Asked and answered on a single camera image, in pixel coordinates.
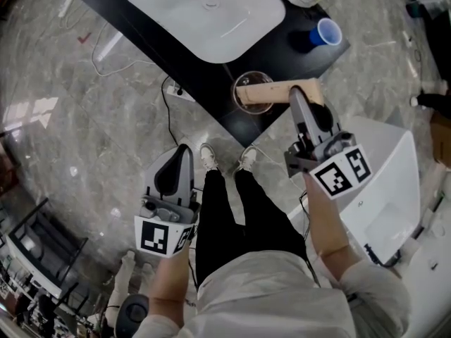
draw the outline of black countertop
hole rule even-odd
[[[243,146],[250,145],[288,105],[275,104],[265,114],[249,115],[230,97],[234,79],[250,70],[262,71],[274,81],[319,77],[350,46],[343,39],[338,46],[319,46],[308,54],[296,52],[288,44],[288,33],[310,30],[327,14],[319,6],[304,9],[282,0],[286,15],[280,25],[238,59],[207,63],[128,0],[83,1],[178,82]]]

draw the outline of black wire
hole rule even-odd
[[[177,139],[174,137],[174,134],[173,134],[172,131],[171,131],[171,111],[169,110],[169,105],[168,105],[168,103],[166,102],[166,97],[164,96],[164,90],[163,90],[163,86],[164,86],[165,82],[166,82],[168,79],[169,79],[169,75],[166,77],[165,80],[163,80],[163,83],[161,84],[161,95],[163,96],[164,104],[166,105],[166,108],[168,109],[168,130],[169,130],[169,134],[171,134],[172,139],[173,139],[175,145],[178,146]]]
[[[190,266],[192,281],[194,282],[194,286],[196,287],[196,290],[198,290],[199,286],[197,285],[196,277],[194,276],[194,269],[192,269],[191,260],[189,258],[188,258],[188,265]]]
[[[390,263],[385,263],[384,264],[384,263],[382,263],[379,260],[379,258],[377,257],[376,253],[374,253],[373,249],[368,244],[365,244],[364,248],[365,248],[366,252],[368,253],[368,256],[371,259],[371,261],[374,264],[378,264],[378,265],[380,265],[381,267],[384,267],[384,268],[393,268],[401,260],[401,251],[399,249],[397,250],[397,252],[393,256],[393,260]]]
[[[307,230],[304,233],[304,240],[307,240],[307,237],[309,236],[309,233],[310,233],[310,215],[307,213],[307,210],[304,207],[304,202],[302,201],[302,198],[304,198],[306,195],[307,195],[307,190],[304,190],[304,192],[299,197],[299,202],[301,203],[302,210],[304,211],[305,216],[309,220],[309,225],[307,226]]]
[[[97,324],[99,325],[99,336],[100,336],[100,338],[102,338],[102,336],[101,336],[102,325],[105,323],[105,322],[103,322],[103,320],[104,320],[105,312],[106,312],[106,310],[107,310],[108,308],[120,308],[120,306],[106,306],[106,307],[102,310],[102,312],[100,313],[99,319],[98,319],[98,321],[97,321]]]
[[[308,258],[305,261],[305,263],[307,264],[307,267],[310,270],[310,273],[311,273],[311,276],[313,277],[313,280],[315,281],[315,283],[317,283],[318,287],[321,288],[321,284],[319,284],[318,276],[316,275],[315,270],[313,269],[313,266],[311,265],[311,263],[310,263]]]

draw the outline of person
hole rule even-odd
[[[420,95],[410,98],[410,106],[422,106],[438,111],[447,119],[451,119],[451,90],[443,80],[441,91],[443,94],[426,94],[421,90]]]
[[[110,328],[116,326],[119,308],[128,297],[128,285],[135,268],[135,252],[128,251],[122,257],[122,265],[114,277],[114,289],[108,300],[105,310],[105,318]],[[141,285],[138,294],[149,295],[150,284],[155,275],[154,269],[150,263],[144,263],[141,269]]]
[[[114,328],[118,319],[119,308],[128,296],[128,285],[135,269],[135,252],[128,251],[121,259],[121,267],[114,277],[114,288],[106,305],[104,319],[94,314],[88,321],[94,325],[94,330],[100,332],[101,337],[113,337]],[[144,263],[141,269],[141,285],[138,294],[149,295],[150,285],[155,272],[150,263]]]
[[[234,174],[246,225],[235,224],[213,149],[196,243],[198,314],[183,320],[189,244],[162,259],[149,295],[149,315],[134,338],[401,337],[410,299],[398,277],[352,250],[336,205],[305,175],[311,239],[339,289],[312,279],[303,236],[252,175],[257,158],[245,149]]]
[[[28,306],[31,303],[30,298],[34,298],[36,293],[38,292],[38,288],[36,288],[32,283],[31,279],[33,275],[29,274],[23,283],[23,289],[28,289],[27,294],[20,293],[17,298],[16,305],[14,306],[14,315],[15,318],[13,322],[15,322],[18,326],[21,326],[23,322],[28,323],[30,318],[30,312],[28,310]]]

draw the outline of black pants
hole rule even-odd
[[[418,105],[432,108],[442,114],[445,118],[451,119],[451,96],[439,94],[420,94],[417,97]]]
[[[197,284],[249,251],[289,251],[307,259],[303,236],[267,197],[252,173],[240,170],[235,183],[245,210],[246,227],[235,224],[226,182],[219,170],[206,174],[196,244]]]

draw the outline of cardboard box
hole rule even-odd
[[[324,105],[321,85],[318,79],[267,82],[265,84],[237,87],[237,94],[244,105],[262,103],[289,103],[290,89],[295,85],[304,90],[312,103]]]
[[[431,136],[434,159],[451,168],[451,120],[437,111],[431,118]]]

